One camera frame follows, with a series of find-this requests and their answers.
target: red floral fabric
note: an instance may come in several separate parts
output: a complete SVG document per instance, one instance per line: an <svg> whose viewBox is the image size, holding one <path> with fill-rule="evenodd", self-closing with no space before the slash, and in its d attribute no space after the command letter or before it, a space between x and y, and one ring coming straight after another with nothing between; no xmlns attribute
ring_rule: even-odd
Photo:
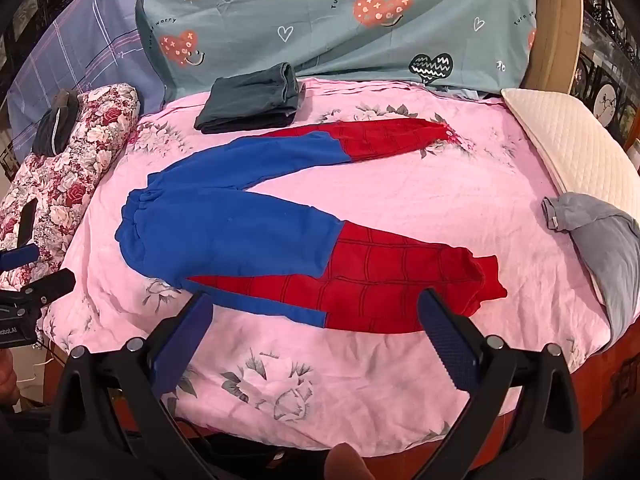
<svg viewBox="0 0 640 480"><path fill-rule="evenodd" d="M32 242L40 248L37 262L4 272L0 288L20 289L60 268L95 187L138 120L138 95L127 84L78 99L79 119L65 151L27 156L0 204L0 250L9 250L16 247L22 208L38 199Z"/></svg>

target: gray cloth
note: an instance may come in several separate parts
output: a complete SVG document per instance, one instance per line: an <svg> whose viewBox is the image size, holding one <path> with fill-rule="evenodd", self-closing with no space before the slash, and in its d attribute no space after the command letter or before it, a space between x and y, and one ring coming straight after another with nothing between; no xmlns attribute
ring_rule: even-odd
<svg viewBox="0 0 640 480"><path fill-rule="evenodd" d="M634 320L640 289L640 229L620 209L580 193L564 193L542 201L547 226L569 231L602 293L611 340L620 339Z"/></svg>
<svg viewBox="0 0 640 480"><path fill-rule="evenodd" d="M221 134L289 126L298 109L298 82L289 63L234 77L219 77L193 127Z"/></svg>

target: orange heart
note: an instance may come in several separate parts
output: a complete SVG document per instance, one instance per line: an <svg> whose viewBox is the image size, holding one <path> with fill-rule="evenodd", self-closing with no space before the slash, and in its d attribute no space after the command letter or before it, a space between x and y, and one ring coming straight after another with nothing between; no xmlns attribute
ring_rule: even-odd
<svg viewBox="0 0 640 480"><path fill-rule="evenodd" d="M185 30L178 36L160 38L160 48L165 56L181 66L187 64L187 58L195 52L198 36L192 30Z"/></svg>
<svg viewBox="0 0 640 480"><path fill-rule="evenodd" d="M414 0L356 0L353 16L366 27L391 27L413 4Z"/></svg>

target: finger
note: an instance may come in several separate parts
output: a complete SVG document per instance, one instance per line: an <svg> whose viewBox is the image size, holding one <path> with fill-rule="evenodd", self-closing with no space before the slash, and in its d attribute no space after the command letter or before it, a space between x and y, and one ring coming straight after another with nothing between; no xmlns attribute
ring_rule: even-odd
<svg viewBox="0 0 640 480"><path fill-rule="evenodd" d="M8 396L14 388L17 386L18 377L15 372L11 370L11 373L7 377L6 381L0 384L0 398Z"/></svg>
<svg viewBox="0 0 640 480"><path fill-rule="evenodd" d="M17 384L14 390L8 396L8 404L10 406L15 406L20 400L20 388L18 388Z"/></svg>
<svg viewBox="0 0 640 480"><path fill-rule="evenodd" d="M338 444L326 456L324 480L375 480L364 460L349 444Z"/></svg>
<svg viewBox="0 0 640 480"><path fill-rule="evenodd" d="M6 350L0 350L0 384L6 382L14 370L14 356Z"/></svg>

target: bed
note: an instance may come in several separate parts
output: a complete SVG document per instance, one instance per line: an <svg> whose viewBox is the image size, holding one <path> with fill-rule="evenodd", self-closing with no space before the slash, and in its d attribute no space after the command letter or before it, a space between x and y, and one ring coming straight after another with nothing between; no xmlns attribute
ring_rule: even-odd
<svg viewBox="0 0 640 480"><path fill-rule="evenodd" d="M566 63L557 68L555 54L577 59L579 37L574 43L566 34L558 36L556 18L573 17L575 26L581 4L547 7L546 14L539 12L543 39L533 44L530 64L548 67L547 77L534 79L541 69L532 75L530 68L524 86L564 85L568 91L573 70L563 81ZM133 41L140 42L140 36ZM609 323L571 238L545 226L540 202L558 194L557 183L503 99L462 99L375 78L301 82L304 96L294 125L417 117L445 121L462 145L311 168L253 192L418 240L464 246L476 256L496 254L508 296L484 302L474 314L483 333L498 333L518 348L540 349L555 341L572 371L606 345ZM37 78L31 84L38 84ZM149 173L260 133L201 135L193 121L206 98L206 93L186 95L143 116L97 186L64 260L76 274L76 289L52 304L43 319L45 334L63 351L80 344L94 352L119 348L150 333L188 300L185 291L129 269L113 234L127 194L145 187ZM7 154L15 155L12 146ZM502 412L511 411L515 400L512 392ZM349 442L364 456L379 456L442 438L466 395L453 388L422 333L342 332L217 307L198 352L165 402L170 412L210 430L302 449Z"/></svg>

